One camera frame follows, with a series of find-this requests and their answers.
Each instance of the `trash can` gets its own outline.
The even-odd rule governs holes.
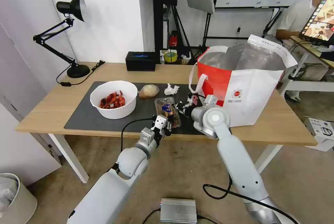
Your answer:
[[[21,183],[19,177],[13,173],[0,173],[0,177],[17,181],[16,195],[0,218],[0,224],[26,224],[37,207],[37,199]]]

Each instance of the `lamp shade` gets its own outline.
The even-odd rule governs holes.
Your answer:
[[[73,14],[74,17],[81,21],[86,18],[86,4],[85,0],[72,0],[71,2],[57,2],[57,10],[65,14]]]

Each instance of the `lamp base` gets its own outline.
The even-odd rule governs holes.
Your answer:
[[[71,66],[67,70],[67,76],[70,78],[81,78],[90,73],[90,69],[86,65],[77,65],[77,66]]]

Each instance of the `black desk lamp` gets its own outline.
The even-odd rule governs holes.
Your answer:
[[[54,27],[51,27],[49,30],[42,32],[41,34],[35,35],[33,37],[33,40],[37,44],[48,49],[50,52],[56,54],[58,57],[62,58],[63,60],[65,60],[70,64],[71,67],[67,70],[67,75],[70,78],[84,77],[90,72],[88,66],[77,64],[74,59],[58,52],[57,50],[46,44],[46,41],[73,26],[74,19],[70,17],[70,14],[73,14],[77,19],[84,22],[84,18],[86,16],[85,0],[72,0],[71,2],[57,2],[56,7],[59,12],[64,14],[66,19],[63,22],[55,25]],[[67,23],[67,27],[57,32],[48,33],[49,31],[52,31],[53,29],[65,23]]]

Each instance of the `wooden table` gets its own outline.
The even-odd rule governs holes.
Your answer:
[[[284,75],[282,81],[283,85],[280,89],[280,94],[284,97],[284,94],[287,90],[289,91],[310,91],[310,92],[334,92],[334,82],[324,82],[324,81],[300,81],[300,80],[293,80],[290,78],[294,78],[305,61],[309,58],[316,58],[320,60],[320,62],[328,67],[328,68],[334,68],[334,62],[326,59],[320,58],[321,52],[319,52],[316,48],[312,48],[311,43],[305,43],[299,37],[292,36],[291,39],[295,43],[300,43],[299,45],[301,48],[304,49],[304,54],[300,61],[298,62],[298,65],[294,71],[294,68],[291,68],[286,74]]]
[[[93,67],[95,63],[83,63]],[[188,84],[191,66],[157,65],[155,72],[127,72],[125,64],[105,63],[84,83],[71,87],[56,85],[52,91],[21,121],[16,130],[31,133],[47,133],[60,149],[82,182],[88,175],[69,147],[63,134],[84,136],[120,137],[120,132],[86,131],[64,129],[72,113],[95,81],[126,80],[139,83]],[[81,79],[65,78],[64,81],[78,82]],[[261,172],[279,151],[282,145],[316,145],[317,142],[302,122],[275,90],[254,126],[232,128],[232,133],[244,142],[269,145],[256,163]],[[125,132],[124,137],[139,137],[140,133]],[[214,141],[204,135],[174,134],[168,139]]]

